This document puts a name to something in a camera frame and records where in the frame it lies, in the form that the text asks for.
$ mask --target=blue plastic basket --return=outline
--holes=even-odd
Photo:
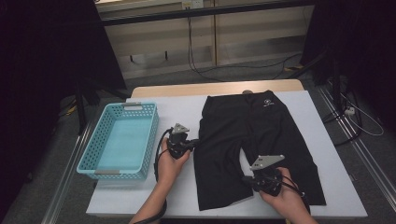
[[[146,179],[158,122],[155,103],[107,105],[77,172],[93,179]]]

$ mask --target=person's right arm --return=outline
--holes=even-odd
[[[290,178],[290,173],[287,168],[277,168],[280,173]],[[285,183],[292,185],[287,178],[283,180]],[[306,210],[303,200],[294,190],[282,186],[280,193],[274,197],[260,191],[262,199],[275,208],[275,210],[282,216],[294,224],[318,224]]]

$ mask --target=gray basket handle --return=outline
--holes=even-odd
[[[121,103],[124,107],[124,110],[142,110],[143,106],[141,102],[130,102],[130,103]]]
[[[95,170],[96,175],[120,175],[120,170]]]

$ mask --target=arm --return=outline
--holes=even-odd
[[[289,170],[286,168],[277,168],[283,176],[290,178]],[[288,179],[284,179],[287,184],[292,184]],[[289,189],[282,186],[282,189],[276,197],[260,191],[262,199],[275,208],[275,210],[282,216],[290,220],[294,224],[318,224],[309,215],[304,206],[303,200],[300,196]]]
[[[189,159],[190,151],[188,150],[183,157],[175,160],[167,150],[166,140],[167,138],[164,138],[161,145],[163,153],[158,162],[158,182],[145,203],[129,222],[130,224],[153,217],[161,211],[166,196],[175,183],[178,174],[180,174],[183,164]]]

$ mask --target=white logo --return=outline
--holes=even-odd
[[[274,103],[271,102],[270,99],[266,99],[264,100],[265,105],[264,106],[268,106],[268,105],[274,105]]]

